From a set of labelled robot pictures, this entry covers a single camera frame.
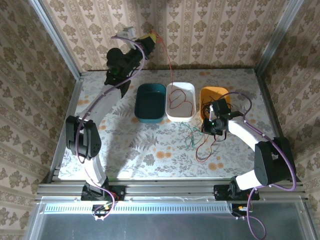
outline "wall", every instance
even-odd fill
[[[179,68],[253,68],[288,0],[42,0],[79,69],[105,70],[110,40],[125,26],[155,30]],[[159,46],[147,68],[168,61]]]
[[[0,239],[21,239],[75,80],[28,1],[0,0]]]
[[[320,1],[304,1],[263,77],[320,225]]]

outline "red wire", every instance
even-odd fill
[[[194,105],[193,105],[192,102],[187,101],[187,95],[186,95],[186,93],[185,93],[182,89],[180,89],[180,88],[175,89],[175,90],[172,91],[173,86],[174,86],[174,76],[173,76],[173,70],[172,70],[172,67],[171,67],[171,60],[170,60],[169,54],[168,54],[168,52],[167,52],[167,48],[166,48],[166,46],[165,46],[165,42],[164,42],[164,40],[159,36],[159,34],[156,33],[154,30],[151,30],[151,33],[154,33],[154,34],[156,35],[156,37],[159,39],[158,43],[161,43],[161,44],[162,44],[163,50],[165,51],[165,54],[166,54],[166,56],[167,56],[167,58],[168,58],[168,60],[169,60],[169,68],[170,68],[170,75],[171,75],[171,92],[170,92],[170,94],[169,94],[169,102],[170,102],[169,108],[170,108],[170,109],[176,109],[176,108],[178,108],[178,107],[179,107],[181,104],[183,104],[183,103],[190,103],[190,104],[191,104],[191,114],[190,114],[190,116],[192,116]],[[173,103],[175,100],[177,100],[177,99],[182,95],[182,94],[180,94],[180,95],[179,95],[178,97],[176,97],[174,100],[171,100],[171,94],[174,93],[175,91],[181,91],[181,92],[184,94],[184,100],[183,100],[178,106],[172,107],[172,103]]]
[[[206,138],[206,136],[204,136],[204,141],[203,141],[203,143],[201,143],[197,148],[196,148],[196,150],[195,150],[195,159],[199,162],[199,163],[204,163],[205,161],[207,161],[208,160],[208,158],[210,158],[210,156],[212,155],[212,146],[213,146],[213,144],[216,142],[216,140],[218,139],[218,138],[216,138],[214,141],[213,141],[213,143],[211,143],[211,145],[210,145],[210,154],[204,159],[204,160],[199,160],[198,159],[198,150],[199,150],[199,148],[203,145],[203,144],[205,144],[205,142],[208,140],[208,138],[209,138],[209,136]]]

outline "table surface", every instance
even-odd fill
[[[75,114],[83,111],[100,92],[106,79],[105,71],[88,72],[83,80]],[[248,95],[253,107],[247,119],[270,137],[274,137],[267,110],[253,69],[174,70],[175,82],[192,83],[195,87],[196,110],[194,118],[186,123],[191,128],[200,127],[200,90],[206,86],[224,87],[229,92]],[[190,129],[171,122],[166,116],[158,124],[138,122],[134,108],[137,88],[144,83],[159,83],[167,86],[171,82],[169,70],[143,70],[135,77],[125,96],[113,106],[99,126],[102,141],[100,160],[109,178],[118,179],[173,179],[173,178],[230,178],[250,171],[254,167],[254,152],[238,137],[229,133],[223,142],[212,146],[212,155],[206,162],[196,161],[196,149],[186,147]],[[249,101],[243,96],[231,94],[233,111],[244,113]],[[195,146],[203,143],[203,135],[195,134]],[[208,141],[199,148],[203,158],[210,153]],[[61,180],[85,180],[86,173],[76,156],[66,149],[61,163]]]

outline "white connector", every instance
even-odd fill
[[[119,31],[117,34],[117,37],[125,38],[134,41],[136,37],[136,29],[133,26],[125,27],[122,31]],[[124,40],[124,42],[129,46],[131,49],[136,49],[136,46],[130,42]]]

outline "white bowl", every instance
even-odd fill
[[[181,91],[175,91],[171,94],[172,91],[176,89],[181,89],[184,91],[186,95],[186,99],[184,94]],[[192,105],[188,102],[182,103],[177,108],[170,108],[170,101],[174,100],[171,104],[171,107],[174,108],[178,106],[184,99],[192,103]],[[165,113],[168,116],[168,119],[172,122],[189,122],[196,115],[196,90],[195,86],[188,82],[174,82],[173,85],[170,83],[166,86],[166,99],[165,99]]]

